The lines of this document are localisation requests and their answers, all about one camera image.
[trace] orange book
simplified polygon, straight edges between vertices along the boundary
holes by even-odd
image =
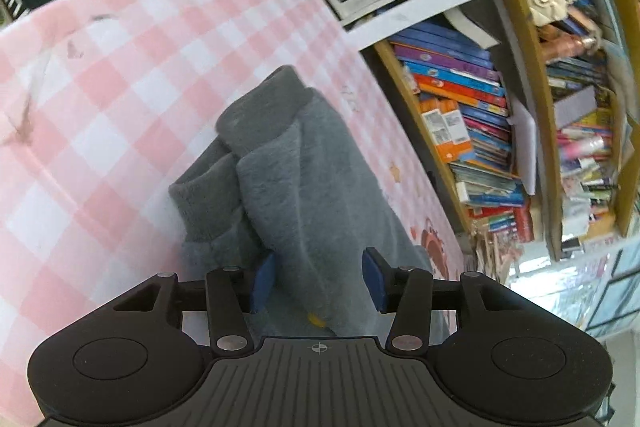
[[[473,146],[458,104],[454,100],[428,98],[420,101],[422,118],[436,144],[440,158],[452,162],[465,154],[473,154]]]
[[[425,74],[414,73],[414,79],[418,84],[418,88],[422,89],[422,87],[424,87],[423,90],[427,92],[429,87],[440,87],[449,92],[469,96],[482,102],[492,103],[498,107],[507,107],[507,99],[503,96],[495,96],[494,94],[472,89],[471,87],[459,86],[453,82],[447,82],[446,80],[440,80],[439,78],[426,76]]]
[[[482,109],[488,112],[492,112],[494,114],[499,114],[500,116],[509,116],[509,111],[507,111],[503,107],[498,107],[493,103],[486,103],[481,100],[476,100],[470,96],[466,96],[464,94],[460,94],[457,92],[452,92],[443,87],[436,87],[431,84],[427,84],[425,82],[420,83],[418,81],[418,87],[421,91],[428,92],[430,94],[434,94],[436,96],[442,96],[444,98],[450,98],[451,100],[455,100],[456,102],[463,103],[465,105],[470,105],[471,107],[477,107],[478,109]]]

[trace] white wall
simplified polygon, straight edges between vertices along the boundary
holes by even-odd
[[[611,406],[616,410],[610,427],[640,427],[636,423],[636,344],[634,333],[625,331],[605,341],[613,359],[613,381],[616,389]]]

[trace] barcode label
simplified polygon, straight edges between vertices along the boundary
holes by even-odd
[[[429,112],[422,114],[424,123],[427,125],[427,129],[436,142],[436,145],[442,145],[443,143],[450,142],[451,137],[447,130],[447,124],[444,121],[439,109],[433,109]]]
[[[459,110],[446,112],[444,114],[444,120],[449,130],[451,141],[455,145],[471,140],[469,133],[466,131],[465,121],[462,120],[462,114],[460,114]]]

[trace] purple book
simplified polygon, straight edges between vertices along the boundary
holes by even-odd
[[[487,80],[493,80],[495,82],[500,81],[500,73],[497,71],[488,70],[475,64],[469,64],[457,58],[447,57],[447,55],[440,55],[426,50],[417,50],[416,48],[401,46],[400,44],[394,44],[394,51],[396,52],[396,57],[400,59],[420,63],[428,62],[433,66],[464,71],[465,73],[474,74],[480,78],[486,78]]]

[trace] ribbed plastic surface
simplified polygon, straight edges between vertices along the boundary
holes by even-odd
[[[42,427],[61,427],[47,421]],[[143,427],[489,427],[437,386],[422,362],[372,339],[266,339],[221,360],[187,401]],[[596,427],[592,419],[573,424]]]

